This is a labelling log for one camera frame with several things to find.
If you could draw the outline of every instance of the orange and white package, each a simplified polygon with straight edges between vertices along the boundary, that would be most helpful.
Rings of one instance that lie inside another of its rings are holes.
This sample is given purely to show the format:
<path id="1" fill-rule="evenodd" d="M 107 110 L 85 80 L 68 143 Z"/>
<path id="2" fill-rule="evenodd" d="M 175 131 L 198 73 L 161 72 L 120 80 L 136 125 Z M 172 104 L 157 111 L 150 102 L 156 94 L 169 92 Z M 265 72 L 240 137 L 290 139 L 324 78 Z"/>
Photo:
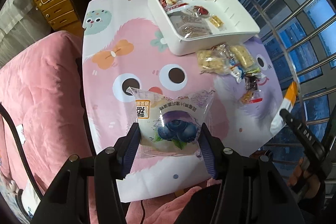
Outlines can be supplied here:
<path id="1" fill-rule="evenodd" d="M 280 110 L 284 108 L 288 110 L 288 112 L 291 112 L 296 101 L 296 96 L 297 84 L 295 82 L 292 82 L 288 87 L 285 97 L 282 100 L 282 103 L 271 122 L 270 131 L 273 136 L 275 136 L 286 125 L 283 118 L 280 116 Z"/>

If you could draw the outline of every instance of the orange bow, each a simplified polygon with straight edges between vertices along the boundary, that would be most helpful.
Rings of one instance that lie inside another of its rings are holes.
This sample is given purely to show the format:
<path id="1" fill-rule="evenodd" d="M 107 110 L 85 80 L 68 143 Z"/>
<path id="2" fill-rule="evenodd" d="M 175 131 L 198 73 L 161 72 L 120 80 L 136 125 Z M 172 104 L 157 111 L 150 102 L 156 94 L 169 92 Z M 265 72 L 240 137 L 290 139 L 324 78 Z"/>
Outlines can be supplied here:
<path id="1" fill-rule="evenodd" d="M 92 62 L 97 63 L 101 69 L 108 69 L 112 66 L 114 58 L 118 55 L 126 55 L 134 50 L 134 45 L 127 40 L 120 40 L 112 49 L 112 51 L 100 51 L 92 57 Z"/>

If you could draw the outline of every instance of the red cartoon nose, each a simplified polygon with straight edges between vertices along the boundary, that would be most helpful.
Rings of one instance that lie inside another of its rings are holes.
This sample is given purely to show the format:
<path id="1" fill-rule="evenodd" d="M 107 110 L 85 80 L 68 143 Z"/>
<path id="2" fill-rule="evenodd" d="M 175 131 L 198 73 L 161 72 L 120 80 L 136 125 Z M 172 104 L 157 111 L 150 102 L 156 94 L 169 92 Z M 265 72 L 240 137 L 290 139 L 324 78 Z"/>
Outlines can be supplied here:
<path id="1" fill-rule="evenodd" d="M 148 91 L 156 92 L 156 93 L 159 93 L 159 94 L 163 94 L 162 89 L 160 89 L 160 88 L 157 87 L 157 86 L 153 86 L 153 87 L 151 87 Z"/>

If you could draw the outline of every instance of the cartoon tablecloth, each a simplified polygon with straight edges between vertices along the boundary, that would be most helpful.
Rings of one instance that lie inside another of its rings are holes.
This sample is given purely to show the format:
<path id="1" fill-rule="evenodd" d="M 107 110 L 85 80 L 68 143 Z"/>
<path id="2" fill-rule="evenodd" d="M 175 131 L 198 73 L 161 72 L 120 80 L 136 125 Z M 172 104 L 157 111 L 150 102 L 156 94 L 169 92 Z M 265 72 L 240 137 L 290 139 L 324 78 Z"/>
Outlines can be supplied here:
<path id="1" fill-rule="evenodd" d="M 196 54 L 175 56 L 147 7 L 147 0 L 93 0 L 83 23 L 84 95 L 97 153 L 127 134 L 134 122 L 134 97 L 128 86 L 170 98 L 216 90 L 210 108 L 213 136 L 248 156 L 272 135 L 272 118 L 282 92 L 271 60 L 255 37 L 245 43 L 266 75 L 258 87 L 262 101 L 241 106 L 245 90 L 231 75 L 199 73 Z M 122 202 L 153 198 L 209 178 L 203 161 L 192 156 L 136 157 L 131 173 L 118 181 Z"/>

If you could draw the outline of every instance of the cartoon eye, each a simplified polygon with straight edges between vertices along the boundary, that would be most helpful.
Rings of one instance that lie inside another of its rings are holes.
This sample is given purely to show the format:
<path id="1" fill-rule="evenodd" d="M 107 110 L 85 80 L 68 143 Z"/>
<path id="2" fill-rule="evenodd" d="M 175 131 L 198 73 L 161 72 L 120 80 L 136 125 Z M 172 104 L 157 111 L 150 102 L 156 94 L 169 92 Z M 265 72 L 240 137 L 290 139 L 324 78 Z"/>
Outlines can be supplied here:
<path id="1" fill-rule="evenodd" d="M 267 70 L 267 68 L 268 68 L 267 67 L 267 62 L 266 62 L 266 59 L 262 55 L 260 55 L 260 54 L 257 55 L 257 62 L 259 64 L 259 67 L 262 70 Z"/>
<path id="2" fill-rule="evenodd" d="M 120 102 L 128 103 L 134 101 L 134 96 L 126 92 L 129 86 L 137 89 L 141 88 L 140 79 L 132 73 L 124 73 L 114 80 L 112 86 L 113 94 Z"/>
<path id="3" fill-rule="evenodd" d="M 185 70 L 177 64 L 165 65 L 159 73 L 161 84 L 168 90 L 181 90 L 187 84 Z"/>

